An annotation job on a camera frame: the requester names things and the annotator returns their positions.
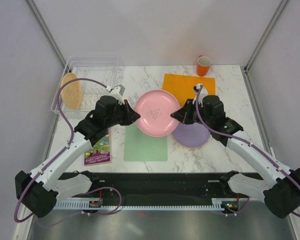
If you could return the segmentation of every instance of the wire dish rack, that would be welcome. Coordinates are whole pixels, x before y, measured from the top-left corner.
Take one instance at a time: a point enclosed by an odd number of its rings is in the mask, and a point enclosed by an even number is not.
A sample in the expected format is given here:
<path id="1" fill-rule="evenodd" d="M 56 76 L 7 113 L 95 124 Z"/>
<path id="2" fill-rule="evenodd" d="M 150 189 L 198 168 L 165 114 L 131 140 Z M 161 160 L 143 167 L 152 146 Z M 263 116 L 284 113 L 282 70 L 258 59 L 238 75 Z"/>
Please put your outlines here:
<path id="1" fill-rule="evenodd" d="M 106 86 L 114 87 L 122 83 L 123 65 L 118 56 L 99 55 L 99 56 L 70 56 L 63 70 L 60 83 L 52 101 L 51 110 L 60 114 L 57 101 L 61 101 L 61 109 L 67 118 L 82 119 L 88 112 L 93 110 L 96 102 L 101 96 L 109 92 L 102 86 L 81 80 L 82 102 L 78 109 L 74 110 L 67 107 L 61 97 L 58 97 L 58 90 L 61 86 L 61 80 L 67 73 L 74 73 L 78 78 L 88 78 L 97 80 Z"/>

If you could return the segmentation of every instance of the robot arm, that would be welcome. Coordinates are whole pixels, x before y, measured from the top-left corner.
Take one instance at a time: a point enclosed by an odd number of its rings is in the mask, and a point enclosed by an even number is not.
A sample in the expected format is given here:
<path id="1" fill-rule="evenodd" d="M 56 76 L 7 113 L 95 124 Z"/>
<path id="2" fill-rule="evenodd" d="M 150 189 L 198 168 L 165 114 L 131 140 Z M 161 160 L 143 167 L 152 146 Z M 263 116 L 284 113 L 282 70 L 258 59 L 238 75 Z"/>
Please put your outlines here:
<path id="1" fill-rule="evenodd" d="M 133 111 L 122 95 L 125 88 L 122 85 L 114 87 L 109 95 L 102 96 L 95 104 L 95 109 L 88 113 L 74 128 L 71 143 L 66 142 L 51 157 L 45 160 L 28 174 L 19 172 L 15 177 L 16 196 L 19 199 L 29 182 L 38 174 L 33 185 L 26 193 L 22 203 L 37 217 L 47 215 L 57 201 L 86 193 L 94 180 L 94 176 L 86 171 L 78 176 L 58 180 L 67 168 L 85 151 L 89 150 L 107 133 L 107 129 L 115 126 L 133 124 L 140 115 Z"/>
<path id="2" fill-rule="evenodd" d="M 201 87 L 202 84 L 197 84 L 194 91 L 198 93 Z M 244 131 L 243 127 L 231 118 L 226 117 L 224 104 L 219 97 L 208 95 L 207 90 L 203 87 L 198 96 L 198 104 L 200 116 L 208 127 L 219 133 L 239 137 L 249 142 L 247 144 L 234 137 L 211 133 L 215 140 L 221 142 L 225 147 L 233 150 L 247 161 L 263 179 L 256 180 L 236 171 L 228 172 L 220 179 L 225 194 L 227 192 L 241 193 L 255 198 L 264 202 L 268 209 L 279 218 L 285 218 L 298 208 L 300 206 L 300 191 L 277 167 L 273 166 L 260 152 L 252 147 L 252 145 L 257 145 Z M 183 124 L 201 123 L 193 99 L 188 99 L 181 109 L 171 114 L 171 117 Z M 279 168 L 286 173 L 290 173 L 289 175 L 300 185 L 300 168 L 292 170 L 265 152 L 261 146 L 257 147 L 277 163 Z"/>

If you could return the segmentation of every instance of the green cutting board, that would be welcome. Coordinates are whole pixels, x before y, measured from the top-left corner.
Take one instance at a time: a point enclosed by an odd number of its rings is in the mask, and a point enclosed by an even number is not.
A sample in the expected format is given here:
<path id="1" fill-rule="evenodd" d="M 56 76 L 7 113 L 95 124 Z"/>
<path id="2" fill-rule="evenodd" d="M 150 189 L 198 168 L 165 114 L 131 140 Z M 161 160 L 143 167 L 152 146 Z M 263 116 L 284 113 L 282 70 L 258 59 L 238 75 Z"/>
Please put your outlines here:
<path id="1" fill-rule="evenodd" d="M 125 128 L 124 161 L 165 162 L 168 160 L 167 136 L 144 134 L 136 124 Z"/>

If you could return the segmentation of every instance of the plate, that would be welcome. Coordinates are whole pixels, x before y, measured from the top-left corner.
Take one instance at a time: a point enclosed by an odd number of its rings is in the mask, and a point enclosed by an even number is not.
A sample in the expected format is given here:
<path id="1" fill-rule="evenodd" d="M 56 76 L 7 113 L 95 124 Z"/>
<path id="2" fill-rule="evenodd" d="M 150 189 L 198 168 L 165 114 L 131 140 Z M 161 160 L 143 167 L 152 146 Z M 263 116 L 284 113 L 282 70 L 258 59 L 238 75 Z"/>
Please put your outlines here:
<path id="1" fill-rule="evenodd" d="M 205 126 L 199 123 L 190 125 L 180 123 L 172 135 L 180 145 L 193 149 L 200 148 L 205 144 L 210 137 L 210 132 Z"/>
<path id="2" fill-rule="evenodd" d="M 141 118 L 138 128 L 152 137 L 163 137 L 173 132 L 179 122 L 170 114 L 180 109 L 177 99 L 164 90 L 152 90 L 143 94 L 134 106 Z"/>
<path id="3" fill-rule="evenodd" d="M 77 79 L 77 76 L 72 72 L 67 73 L 62 78 L 60 86 L 63 86 L 73 79 Z M 82 88 L 80 81 L 74 81 L 65 86 L 61 91 L 61 98 L 68 108 L 73 110 L 78 109 L 82 102 Z"/>

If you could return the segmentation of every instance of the orange cup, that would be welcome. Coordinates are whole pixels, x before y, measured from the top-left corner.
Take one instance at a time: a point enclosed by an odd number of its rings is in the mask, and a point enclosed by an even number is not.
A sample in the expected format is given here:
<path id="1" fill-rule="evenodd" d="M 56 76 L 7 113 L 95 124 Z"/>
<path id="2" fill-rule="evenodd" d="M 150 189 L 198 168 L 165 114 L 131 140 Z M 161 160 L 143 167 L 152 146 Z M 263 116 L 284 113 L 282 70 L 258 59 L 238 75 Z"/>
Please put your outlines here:
<path id="1" fill-rule="evenodd" d="M 196 61 L 196 74 L 203 77 L 207 74 L 211 66 L 211 59 L 207 56 L 200 55 Z"/>

